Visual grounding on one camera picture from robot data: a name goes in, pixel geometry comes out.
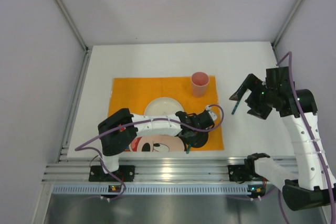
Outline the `silver fork teal handle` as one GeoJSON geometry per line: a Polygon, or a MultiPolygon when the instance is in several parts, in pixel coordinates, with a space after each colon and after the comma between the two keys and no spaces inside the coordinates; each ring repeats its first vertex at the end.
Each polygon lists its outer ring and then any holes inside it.
{"type": "Polygon", "coordinates": [[[185,150],[186,154],[189,154],[190,150],[191,150],[191,145],[186,144],[186,150],[185,150]]]}

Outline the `pink plastic cup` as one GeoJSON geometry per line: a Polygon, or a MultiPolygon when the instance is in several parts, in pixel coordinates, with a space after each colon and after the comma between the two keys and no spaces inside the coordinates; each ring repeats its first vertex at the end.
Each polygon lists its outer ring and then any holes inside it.
{"type": "Polygon", "coordinates": [[[209,76],[204,72],[195,72],[191,76],[192,94],[194,97],[202,97],[209,84],[209,76]]]}

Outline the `cream round plate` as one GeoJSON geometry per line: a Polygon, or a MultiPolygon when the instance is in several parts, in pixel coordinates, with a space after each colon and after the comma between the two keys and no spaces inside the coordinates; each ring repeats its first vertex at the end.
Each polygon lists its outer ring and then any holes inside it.
{"type": "Polygon", "coordinates": [[[160,97],[152,100],[145,108],[144,115],[159,116],[175,114],[178,111],[184,111],[182,105],[173,98],[160,97]]]}

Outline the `orange Mickey Mouse placemat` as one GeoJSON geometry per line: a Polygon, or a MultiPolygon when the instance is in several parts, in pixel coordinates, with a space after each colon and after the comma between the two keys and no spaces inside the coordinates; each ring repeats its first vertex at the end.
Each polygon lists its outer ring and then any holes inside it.
{"type": "MultiPolygon", "coordinates": [[[[218,103],[216,79],[210,76],[205,94],[196,98],[192,94],[191,77],[166,78],[115,78],[109,102],[108,115],[121,108],[144,115],[146,106],[154,99],[168,97],[177,100],[184,112],[199,114],[207,105],[218,103]]],[[[201,148],[191,148],[190,152],[222,151],[224,143],[221,129],[209,133],[207,143],[201,148]]]]}

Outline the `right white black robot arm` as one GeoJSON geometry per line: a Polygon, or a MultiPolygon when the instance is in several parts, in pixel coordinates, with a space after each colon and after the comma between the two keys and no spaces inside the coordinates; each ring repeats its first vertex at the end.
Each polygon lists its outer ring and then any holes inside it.
{"type": "Polygon", "coordinates": [[[318,129],[317,105],[308,89],[295,89],[288,67],[266,70],[261,81],[250,73],[231,95],[239,102],[246,91],[248,114],[265,120],[275,109],[282,118],[293,146],[298,174],[278,165],[266,153],[254,153],[244,160],[245,171],[263,177],[282,193],[292,211],[327,206],[335,202],[335,176],[328,167],[318,129]]]}

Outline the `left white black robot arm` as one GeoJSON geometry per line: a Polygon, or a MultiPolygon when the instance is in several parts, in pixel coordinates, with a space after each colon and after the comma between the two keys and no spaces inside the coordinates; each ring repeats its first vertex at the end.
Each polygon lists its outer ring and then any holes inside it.
{"type": "Polygon", "coordinates": [[[168,153],[201,148],[216,119],[210,108],[200,114],[177,111],[166,116],[138,115],[128,108],[120,109],[98,125],[103,171],[117,171],[124,151],[168,153]]]}

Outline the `aluminium mounting rail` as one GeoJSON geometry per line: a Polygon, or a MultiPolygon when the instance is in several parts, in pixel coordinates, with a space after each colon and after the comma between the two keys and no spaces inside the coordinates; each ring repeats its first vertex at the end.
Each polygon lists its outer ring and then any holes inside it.
{"type": "MultiPolygon", "coordinates": [[[[217,159],[125,159],[120,165],[135,166],[134,181],[139,183],[182,183],[182,182],[227,182],[227,166],[242,165],[241,157],[217,159]]],[[[45,183],[84,183],[89,181],[90,166],[98,165],[88,160],[63,160],[48,164],[42,176],[45,183]]]]}

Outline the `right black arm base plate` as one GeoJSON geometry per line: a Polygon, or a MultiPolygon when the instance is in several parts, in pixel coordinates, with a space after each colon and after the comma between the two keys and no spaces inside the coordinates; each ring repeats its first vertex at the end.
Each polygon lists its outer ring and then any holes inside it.
{"type": "Polygon", "coordinates": [[[239,184],[244,182],[268,182],[264,177],[253,175],[246,169],[245,165],[228,165],[227,168],[230,182],[239,184]]]}

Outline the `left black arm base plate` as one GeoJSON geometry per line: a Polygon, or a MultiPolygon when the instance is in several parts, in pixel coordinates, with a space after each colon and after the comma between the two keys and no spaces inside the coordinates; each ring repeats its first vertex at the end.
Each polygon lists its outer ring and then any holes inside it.
{"type": "MultiPolygon", "coordinates": [[[[119,169],[112,172],[113,175],[123,182],[133,182],[135,175],[135,166],[133,165],[121,165],[119,169]]],[[[109,174],[106,174],[103,167],[100,165],[91,166],[89,179],[90,182],[117,182],[117,180],[109,174]]]]}

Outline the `left aluminium frame post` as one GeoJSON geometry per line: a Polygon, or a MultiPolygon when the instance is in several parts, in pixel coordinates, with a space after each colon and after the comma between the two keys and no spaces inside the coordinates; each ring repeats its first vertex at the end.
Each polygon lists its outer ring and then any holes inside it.
{"type": "Polygon", "coordinates": [[[76,77],[75,81],[75,86],[71,95],[71,100],[69,104],[69,109],[66,117],[66,124],[64,127],[64,130],[62,132],[62,137],[61,137],[61,142],[60,142],[60,147],[58,150],[58,155],[56,158],[56,163],[59,162],[60,156],[61,156],[61,151],[63,149],[64,145],[67,145],[68,140],[70,138],[70,131],[72,129],[72,122],[74,120],[75,116],[75,111],[77,109],[77,103],[79,99],[79,93],[81,91],[81,85],[82,85],[82,80],[84,73],[86,71],[86,66],[87,66],[87,61],[88,61],[88,51],[89,47],[85,43],[83,37],[81,36],[71,14],[68,11],[68,8],[64,4],[63,0],[53,0],[55,5],[57,6],[58,10],[60,11],[62,17],[64,18],[67,26],[69,27],[72,35],[74,36],[75,40],[79,44],[81,50],[82,50],[82,56],[80,60],[80,65],[79,65],[79,72],[76,77]]]}

